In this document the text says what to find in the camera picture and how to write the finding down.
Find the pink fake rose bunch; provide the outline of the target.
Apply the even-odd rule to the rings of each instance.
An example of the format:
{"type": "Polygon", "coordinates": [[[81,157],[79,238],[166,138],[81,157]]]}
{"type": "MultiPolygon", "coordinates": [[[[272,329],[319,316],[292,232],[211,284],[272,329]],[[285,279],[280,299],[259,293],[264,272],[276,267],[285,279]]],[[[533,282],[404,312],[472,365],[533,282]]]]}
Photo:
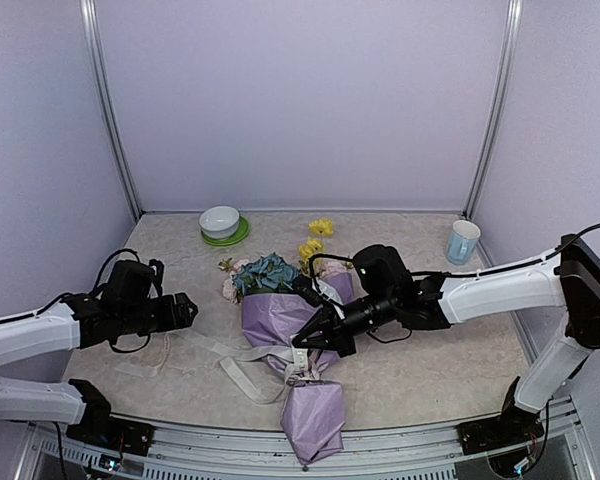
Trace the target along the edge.
{"type": "Polygon", "coordinates": [[[227,274],[227,278],[223,282],[222,295],[233,304],[240,302],[240,294],[238,288],[234,285],[234,277],[242,270],[244,266],[250,263],[248,258],[233,261],[232,258],[223,259],[218,263],[218,269],[227,274]]]}

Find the blue fake flower bunch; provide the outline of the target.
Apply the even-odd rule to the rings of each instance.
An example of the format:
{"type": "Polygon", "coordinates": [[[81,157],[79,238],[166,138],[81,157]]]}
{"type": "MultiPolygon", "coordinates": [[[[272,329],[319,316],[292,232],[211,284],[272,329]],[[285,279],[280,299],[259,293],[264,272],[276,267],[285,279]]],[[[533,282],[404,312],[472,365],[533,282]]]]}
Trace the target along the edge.
{"type": "Polygon", "coordinates": [[[259,293],[290,293],[301,271],[276,253],[243,265],[232,278],[241,297],[259,293]]]}

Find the purple wrapping paper sheet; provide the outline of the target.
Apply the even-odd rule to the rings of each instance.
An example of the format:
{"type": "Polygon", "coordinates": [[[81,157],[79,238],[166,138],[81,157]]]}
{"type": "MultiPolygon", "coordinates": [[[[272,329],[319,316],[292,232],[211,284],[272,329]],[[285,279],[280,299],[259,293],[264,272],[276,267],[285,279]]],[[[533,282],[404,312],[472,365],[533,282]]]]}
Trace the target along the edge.
{"type": "Polygon", "coordinates": [[[291,340],[318,311],[294,293],[259,293],[242,300],[242,333],[258,359],[283,380],[282,430],[302,466],[334,455],[343,449],[345,425],[342,386],[321,374],[336,363],[333,351],[310,349],[307,367],[299,369],[293,359],[291,340]]]}

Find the yellow fake flower stem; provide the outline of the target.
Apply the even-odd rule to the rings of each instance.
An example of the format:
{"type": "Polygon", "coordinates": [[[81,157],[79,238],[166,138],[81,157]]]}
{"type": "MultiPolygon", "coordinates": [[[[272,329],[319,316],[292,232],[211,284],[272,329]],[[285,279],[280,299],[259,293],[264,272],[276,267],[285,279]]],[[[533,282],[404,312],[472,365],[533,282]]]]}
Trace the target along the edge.
{"type": "Polygon", "coordinates": [[[334,235],[334,223],[328,218],[311,221],[308,225],[307,241],[298,247],[300,269],[309,273],[309,260],[314,254],[325,253],[324,239],[334,235]]]}

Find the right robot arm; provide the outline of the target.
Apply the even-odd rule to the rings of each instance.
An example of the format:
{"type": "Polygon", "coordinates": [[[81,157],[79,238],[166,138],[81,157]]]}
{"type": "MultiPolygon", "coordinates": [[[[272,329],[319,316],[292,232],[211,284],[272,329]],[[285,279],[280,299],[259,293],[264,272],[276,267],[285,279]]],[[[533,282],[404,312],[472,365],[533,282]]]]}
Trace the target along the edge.
{"type": "Polygon", "coordinates": [[[471,273],[411,272],[395,248],[381,244],[349,261],[366,293],[351,303],[324,293],[313,273],[294,281],[297,294],[317,309],[293,337],[294,347],[345,357],[355,353],[356,336],[391,321],[433,331],[496,313],[565,308],[561,331],[481,429],[500,443],[533,432],[552,395],[600,349],[600,258],[580,233],[562,236],[557,247],[527,260],[471,273]]]}

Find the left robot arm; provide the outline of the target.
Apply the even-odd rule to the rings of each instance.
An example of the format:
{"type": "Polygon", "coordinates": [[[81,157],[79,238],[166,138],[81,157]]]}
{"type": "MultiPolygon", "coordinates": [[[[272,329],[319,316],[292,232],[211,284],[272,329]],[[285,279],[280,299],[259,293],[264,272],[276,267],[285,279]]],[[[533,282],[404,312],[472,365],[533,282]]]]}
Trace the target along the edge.
{"type": "MultiPolygon", "coordinates": [[[[46,353],[189,328],[198,308],[184,292],[163,290],[164,265],[142,262],[129,248],[113,252],[86,293],[65,292],[47,305],[0,317],[0,367],[46,353]]],[[[90,382],[41,383],[0,376],[0,421],[56,422],[79,427],[101,445],[113,443],[120,424],[109,401],[90,382]]]]}

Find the white ceramic bowl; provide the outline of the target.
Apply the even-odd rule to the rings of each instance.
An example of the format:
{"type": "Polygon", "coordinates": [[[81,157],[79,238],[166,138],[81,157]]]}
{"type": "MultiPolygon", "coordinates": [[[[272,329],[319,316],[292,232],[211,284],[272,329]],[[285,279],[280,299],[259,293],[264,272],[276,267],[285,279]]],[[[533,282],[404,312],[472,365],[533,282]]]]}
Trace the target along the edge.
{"type": "Polygon", "coordinates": [[[232,236],[238,230],[239,223],[239,211],[230,206],[212,207],[199,217],[201,232],[213,240],[232,236]]]}

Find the green plate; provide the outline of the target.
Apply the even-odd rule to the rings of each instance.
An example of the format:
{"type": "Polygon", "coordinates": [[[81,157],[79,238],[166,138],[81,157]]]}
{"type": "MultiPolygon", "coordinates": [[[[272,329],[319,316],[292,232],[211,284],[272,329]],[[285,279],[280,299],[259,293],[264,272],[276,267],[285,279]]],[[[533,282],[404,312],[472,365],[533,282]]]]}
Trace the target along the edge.
{"type": "Polygon", "coordinates": [[[244,240],[250,233],[250,224],[246,218],[240,217],[237,230],[229,237],[222,239],[215,239],[208,236],[206,233],[201,232],[201,237],[205,243],[215,247],[226,247],[238,244],[244,240]]]}

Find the light blue mug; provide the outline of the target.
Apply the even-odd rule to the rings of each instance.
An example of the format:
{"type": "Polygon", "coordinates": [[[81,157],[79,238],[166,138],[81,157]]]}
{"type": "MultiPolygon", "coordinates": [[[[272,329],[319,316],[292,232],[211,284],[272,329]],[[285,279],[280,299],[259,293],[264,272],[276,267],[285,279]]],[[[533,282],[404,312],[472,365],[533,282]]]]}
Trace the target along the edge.
{"type": "Polygon", "coordinates": [[[480,237],[481,229],[476,224],[468,220],[454,221],[446,249],[447,260],[454,265],[466,264],[480,237]]]}

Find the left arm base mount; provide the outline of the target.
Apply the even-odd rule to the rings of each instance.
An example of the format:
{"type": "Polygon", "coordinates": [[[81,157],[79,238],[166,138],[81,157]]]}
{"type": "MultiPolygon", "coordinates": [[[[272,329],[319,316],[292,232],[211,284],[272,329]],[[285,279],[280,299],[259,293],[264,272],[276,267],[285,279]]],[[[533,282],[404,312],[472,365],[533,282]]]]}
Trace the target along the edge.
{"type": "Polygon", "coordinates": [[[88,445],[115,450],[122,454],[146,457],[153,441],[154,427],[148,423],[108,419],[103,426],[69,425],[66,436],[88,445]]]}

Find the front aluminium rail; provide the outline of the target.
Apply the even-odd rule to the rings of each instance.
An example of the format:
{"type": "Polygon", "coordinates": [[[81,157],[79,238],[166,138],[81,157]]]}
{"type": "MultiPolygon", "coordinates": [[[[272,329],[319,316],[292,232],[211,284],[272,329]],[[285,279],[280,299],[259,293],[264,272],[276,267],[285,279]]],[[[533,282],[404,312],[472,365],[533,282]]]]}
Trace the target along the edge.
{"type": "Polygon", "coordinates": [[[184,425],[115,415],[88,436],[32,425],[20,479],[594,479],[568,397],[535,414],[346,430],[340,410],[286,404],[282,430],[184,425]]]}

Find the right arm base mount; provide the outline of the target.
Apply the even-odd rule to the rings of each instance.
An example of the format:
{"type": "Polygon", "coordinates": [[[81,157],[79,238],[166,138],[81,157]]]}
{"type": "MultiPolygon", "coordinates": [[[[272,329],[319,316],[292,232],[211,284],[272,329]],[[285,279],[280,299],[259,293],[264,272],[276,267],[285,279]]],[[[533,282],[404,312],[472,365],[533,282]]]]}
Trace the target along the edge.
{"type": "Polygon", "coordinates": [[[516,445],[544,435],[544,427],[537,420],[521,424],[505,422],[499,417],[463,422],[456,429],[464,455],[516,445]]]}

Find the left aluminium frame post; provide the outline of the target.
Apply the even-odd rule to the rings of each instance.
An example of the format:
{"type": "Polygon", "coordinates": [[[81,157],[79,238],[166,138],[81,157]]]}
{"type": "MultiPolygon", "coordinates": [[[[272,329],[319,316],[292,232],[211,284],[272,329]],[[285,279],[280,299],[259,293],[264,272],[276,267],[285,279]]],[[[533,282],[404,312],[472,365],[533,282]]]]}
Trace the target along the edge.
{"type": "Polygon", "coordinates": [[[122,185],[123,194],[130,215],[132,219],[137,222],[143,215],[143,209],[126,157],[118,120],[116,118],[113,97],[108,82],[96,2],[94,0],[80,1],[80,11],[91,67],[95,78],[98,103],[113,154],[114,165],[122,185]]]}

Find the aluminium frame post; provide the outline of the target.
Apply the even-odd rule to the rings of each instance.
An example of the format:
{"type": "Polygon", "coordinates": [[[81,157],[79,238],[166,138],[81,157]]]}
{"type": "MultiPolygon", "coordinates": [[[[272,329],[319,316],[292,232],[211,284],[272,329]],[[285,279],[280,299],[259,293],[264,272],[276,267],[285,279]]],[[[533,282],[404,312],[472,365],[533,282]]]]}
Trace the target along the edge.
{"type": "Polygon", "coordinates": [[[113,97],[108,82],[96,2],[94,0],[80,1],[80,11],[91,67],[95,78],[98,103],[113,154],[114,165],[122,185],[123,194],[130,215],[132,219],[137,222],[143,215],[143,209],[126,157],[118,120],[116,118],[113,97]]]}
{"type": "Polygon", "coordinates": [[[507,17],[497,68],[496,83],[491,100],[485,134],[481,143],[478,164],[463,209],[463,216],[472,220],[478,210],[480,198],[486,185],[501,119],[505,109],[508,87],[514,65],[517,41],[523,12],[522,0],[510,0],[507,4],[507,17]]]}

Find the right aluminium frame post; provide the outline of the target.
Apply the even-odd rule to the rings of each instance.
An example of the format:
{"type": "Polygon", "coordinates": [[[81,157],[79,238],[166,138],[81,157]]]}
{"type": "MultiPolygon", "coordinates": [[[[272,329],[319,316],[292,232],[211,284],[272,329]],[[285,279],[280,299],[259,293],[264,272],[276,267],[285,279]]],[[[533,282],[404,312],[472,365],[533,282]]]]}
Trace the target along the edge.
{"type": "Polygon", "coordinates": [[[523,12],[522,0],[510,0],[507,4],[507,17],[497,68],[496,83],[491,100],[485,134],[481,143],[478,164],[463,209],[463,216],[472,220],[478,210],[480,198],[486,185],[501,119],[505,109],[508,87],[514,65],[517,41],[523,12]]]}

